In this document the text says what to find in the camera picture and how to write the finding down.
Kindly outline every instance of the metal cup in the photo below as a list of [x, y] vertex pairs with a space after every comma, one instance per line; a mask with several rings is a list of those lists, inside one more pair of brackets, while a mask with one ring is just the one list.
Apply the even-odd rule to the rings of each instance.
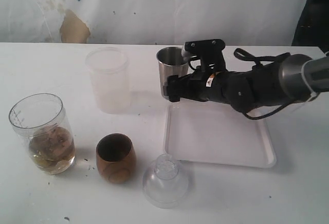
[[167, 81], [167, 77], [172, 75], [182, 77], [186, 75], [189, 70], [188, 60], [181, 56], [181, 48], [179, 47], [163, 48], [156, 54], [156, 57], [159, 62], [161, 94], [164, 98], [168, 99], [163, 94], [163, 86]]

